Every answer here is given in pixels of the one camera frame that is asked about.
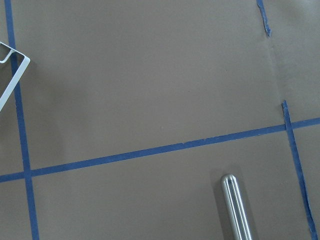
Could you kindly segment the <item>steel muddler with black tip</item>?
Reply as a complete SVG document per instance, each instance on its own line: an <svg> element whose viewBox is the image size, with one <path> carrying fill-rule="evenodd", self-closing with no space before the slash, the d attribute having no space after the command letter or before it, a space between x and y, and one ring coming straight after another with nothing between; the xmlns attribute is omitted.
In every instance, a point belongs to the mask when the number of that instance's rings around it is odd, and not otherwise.
<svg viewBox="0 0 320 240"><path fill-rule="evenodd" d="M221 187L234 239L252 240L253 237L237 178L231 173L225 174L221 178Z"/></svg>

